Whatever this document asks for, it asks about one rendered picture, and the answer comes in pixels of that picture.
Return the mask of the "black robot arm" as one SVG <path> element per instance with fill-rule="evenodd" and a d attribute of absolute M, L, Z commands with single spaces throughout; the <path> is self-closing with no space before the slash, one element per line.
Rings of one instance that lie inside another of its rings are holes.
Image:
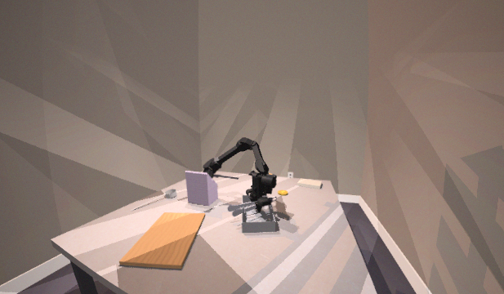
<path fill-rule="evenodd" d="M 272 194 L 273 188 L 277 185 L 277 176 L 269 174 L 269 168 L 263 160 L 257 142 L 246 137 L 241 138 L 235 147 L 228 150 L 220 157 L 211 158 L 207 163 L 205 163 L 203 165 L 203 173 L 207 173 L 211 178 L 213 178 L 216 171 L 221 168 L 221 164 L 223 162 L 233 157 L 238 152 L 246 151 L 248 149 L 253 150 L 256 159 L 255 168 L 259 171 L 259 173 L 251 171 L 251 173 L 248 174 L 249 176 L 252 176 L 252 185 L 263 185 L 265 187 L 263 189 L 264 194 Z"/>

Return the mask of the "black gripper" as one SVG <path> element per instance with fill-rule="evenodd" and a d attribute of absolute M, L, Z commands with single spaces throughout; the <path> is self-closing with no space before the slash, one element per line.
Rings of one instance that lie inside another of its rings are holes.
<path fill-rule="evenodd" d="M 261 186 L 251 185 L 251 189 L 246 189 L 246 195 L 250 194 L 249 198 L 250 198 L 251 202 L 255 202 L 255 204 L 256 204 L 255 209 L 257 209 L 258 212 L 261 212 L 261 209 L 263 207 L 271 205 L 271 200 L 269 198 L 262 197 L 263 195 L 265 195 L 263 193 L 264 188 L 265 187 L 263 185 L 261 185 Z"/>

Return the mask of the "grey rectangular roasting tin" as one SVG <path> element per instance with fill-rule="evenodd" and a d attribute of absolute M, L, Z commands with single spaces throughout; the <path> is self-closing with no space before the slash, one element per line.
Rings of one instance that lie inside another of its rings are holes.
<path fill-rule="evenodd" d="M 243 195 L 242 203 L 251 202 L 249 195 Z M 246 207 L 244 207 L 246 208 Z M 275 232 L 275 218 L 271 205 L 263 207 L 261 212 L 257 209 L 244 212 L 241 215 L 242 233 Z"/>

